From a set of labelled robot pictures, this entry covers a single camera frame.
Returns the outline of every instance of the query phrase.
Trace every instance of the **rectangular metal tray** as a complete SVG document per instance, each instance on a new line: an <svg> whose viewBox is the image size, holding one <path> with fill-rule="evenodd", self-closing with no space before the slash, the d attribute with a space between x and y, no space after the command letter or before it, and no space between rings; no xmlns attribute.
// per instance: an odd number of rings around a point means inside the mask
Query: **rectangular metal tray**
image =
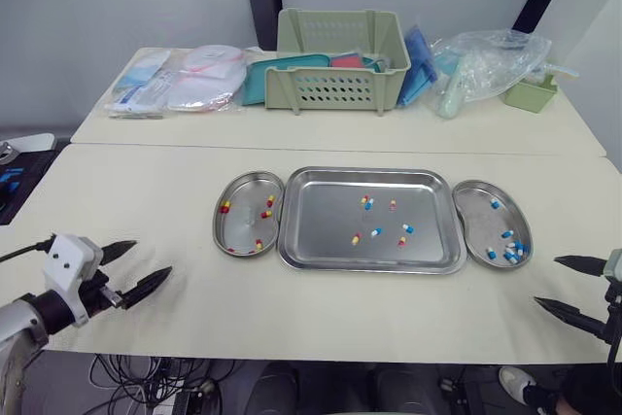
<svg viewBox="0 0 622 415"><path fill-rule="evenodd" d="M368 211L365 195L374 199ZM372 237L375 228L382 232ZM426 170L297 170L286 186L278 248L286 263L307 269L449 274L467 259L451 191Z"/></svg>

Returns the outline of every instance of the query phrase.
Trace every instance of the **blue package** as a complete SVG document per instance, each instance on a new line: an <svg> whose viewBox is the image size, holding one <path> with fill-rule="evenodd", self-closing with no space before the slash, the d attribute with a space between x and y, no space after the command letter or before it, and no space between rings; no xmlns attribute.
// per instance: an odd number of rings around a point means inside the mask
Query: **blue package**
<svg viewBox="0 0 622 415"><path fill-rule="evenodd" d="M404 43L410 56L410 69L397 99L398 106L408 106L437 80L432 53L426 38L418 26L411 28L404 37Z"/></svg>
<svg viewBox="0 0 622 415"><path fill-rule="evenodd" d="M138 59L115 83L114 92L129 87L144 86L160 69L168 57L170 49L156 51Z"/></svg>

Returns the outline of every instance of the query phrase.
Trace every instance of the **shoe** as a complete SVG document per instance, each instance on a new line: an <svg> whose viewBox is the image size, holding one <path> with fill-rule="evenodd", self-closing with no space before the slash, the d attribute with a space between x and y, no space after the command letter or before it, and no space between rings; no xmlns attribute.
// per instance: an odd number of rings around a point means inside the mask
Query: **shoe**
<svg viewBox="0 0 622 415"><path fill-rule="evenodd" d="M499 382L505 391L517 402L527 405L523 398L523 390L534 386L534 377L516 366L502 366L499 370Z"/></svg>

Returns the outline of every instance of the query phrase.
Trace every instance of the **plastic bag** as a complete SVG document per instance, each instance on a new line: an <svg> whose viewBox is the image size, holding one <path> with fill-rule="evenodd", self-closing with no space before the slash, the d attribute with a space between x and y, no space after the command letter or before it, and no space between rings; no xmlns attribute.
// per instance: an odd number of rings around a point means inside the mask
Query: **plastic bag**
<svg viewBox="0 0 622 415"><path fill-rule="evenodd" d="M109 117L161 119L166 108L167 93L174 80L175 72L160 70L143 86L115 92L112 102L106 105Z"/></svg>
<svg viewBox="0 0 622 415"><path fill-rule="evenodd" d="M461 62L459 88L465 101L506 92L544 61L551 41L511 29L461 33L432 46L439 72L452 76Z"/></svg>
<svg viewBox="0 0 622 415"><path fill-rule="evenodd" d="M113 92L136 86L144 86L170 57L171 50L150 52L140 57L115 83Z"/></svg>
<svg viewBox="0 0 622 415"><path fill-rule="evenodd" d="M222 110L246 78L244 53L231 46L203 46L184 59L168 93L168 109L185 112Z"/></svg>
<svg viewBox="0 0 622 415"><path fill-rule="evenodd" d="M404 36L410 57L410 68L399 91L397 105L408 106L437 79L432 52L419 26L413 26Z"/></svg>

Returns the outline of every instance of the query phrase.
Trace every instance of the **white table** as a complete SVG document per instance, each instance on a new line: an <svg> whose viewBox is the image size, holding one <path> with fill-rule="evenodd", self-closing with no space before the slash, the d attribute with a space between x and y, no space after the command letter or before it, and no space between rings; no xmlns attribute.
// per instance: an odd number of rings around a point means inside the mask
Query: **white table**
<svg viewBox="0 0 622 415"><path fill-rule="evenodd" d="M240 173L282 179L305 165L420 167L450 186L507 190L534 236L530 264L501 273L469 261L450 276L299 271L276 252L233 259L212 240L214 204ZM603 362L607 346L533 300L556 298L604 319L606 281L555 262L606 257L622 242L620 177L600 157L466 156L72 145L9 229L3 251L74 232L104 245L137 239L107 266L125 289L172 264L168 281L127 312L109 310L52 339L60 350L420 363ZM0 303L43 291L44 256L2 264Z"/></svg>
<svg viewBox="0 0 622 415"><path fill-rule="evenodd" d="M135 57L153 50L140 50ZM420 104L393 110L384 117L353 111L303 111L295 116L290 111L266 111L262 106L253 106L234 112L173 114L160 121L136 121L107 117L103 103L111 88L73 136L73 143L378 153L605 155L561 91L540 114L505 106L494 98L466 104L452 121L442 120Z"/></svg>

